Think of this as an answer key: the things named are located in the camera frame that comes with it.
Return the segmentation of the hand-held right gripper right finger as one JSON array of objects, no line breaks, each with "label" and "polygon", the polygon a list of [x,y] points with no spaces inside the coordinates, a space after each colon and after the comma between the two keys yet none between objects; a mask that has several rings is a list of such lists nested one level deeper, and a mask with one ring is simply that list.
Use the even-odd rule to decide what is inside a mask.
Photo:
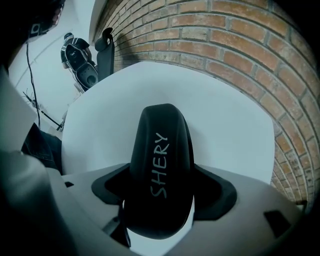
[{"label": "hand-held right gripper right finger", "polygon": [[190,231],[166,256],[265,256],[303,217],[271,185],[214,167],[196,165]]}]

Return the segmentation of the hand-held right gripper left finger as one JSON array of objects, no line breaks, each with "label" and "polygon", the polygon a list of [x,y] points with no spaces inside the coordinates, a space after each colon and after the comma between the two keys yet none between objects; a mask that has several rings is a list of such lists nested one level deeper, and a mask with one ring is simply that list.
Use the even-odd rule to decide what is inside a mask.
[{"label": "hand-held right gripper left finger", "polygon": [[124,222],[121,179],[128,164],[65,175],[64,206],[77,256],[133,256]]}]

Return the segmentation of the black oval plastic case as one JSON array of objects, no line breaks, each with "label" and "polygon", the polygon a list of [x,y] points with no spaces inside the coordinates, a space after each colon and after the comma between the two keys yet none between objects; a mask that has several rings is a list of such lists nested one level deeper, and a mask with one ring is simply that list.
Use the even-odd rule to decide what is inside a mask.
[{"label": "black oval plastic case", "polygon": [[143,109],[124,198],[125,224],[136,234],[163,240],[185,225],[194,197],[188,132],[174,105]]}]

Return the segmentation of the black rounded device white trim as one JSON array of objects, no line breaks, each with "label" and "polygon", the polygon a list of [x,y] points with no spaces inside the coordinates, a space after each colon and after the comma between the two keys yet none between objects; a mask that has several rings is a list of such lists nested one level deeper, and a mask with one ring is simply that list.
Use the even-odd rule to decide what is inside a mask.
[{"label": "black rounded device white trim", "polygon": [[86,53],[73,44],[68,44],[65,48],[66,65],[72,71],[77,83],[86,92],[98,82],[98,72],[92,65]]}]

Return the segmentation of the black office chair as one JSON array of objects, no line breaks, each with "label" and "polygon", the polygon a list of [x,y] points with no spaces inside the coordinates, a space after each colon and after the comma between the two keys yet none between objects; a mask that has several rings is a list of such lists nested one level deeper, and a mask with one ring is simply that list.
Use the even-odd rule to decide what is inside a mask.
[{"label": "black office chair", "polygon": [[114,73],[115,44],[112,36],[113,28],[107,27],[102,36],[95,42],[97,51],[98,81],[102,81]]}]

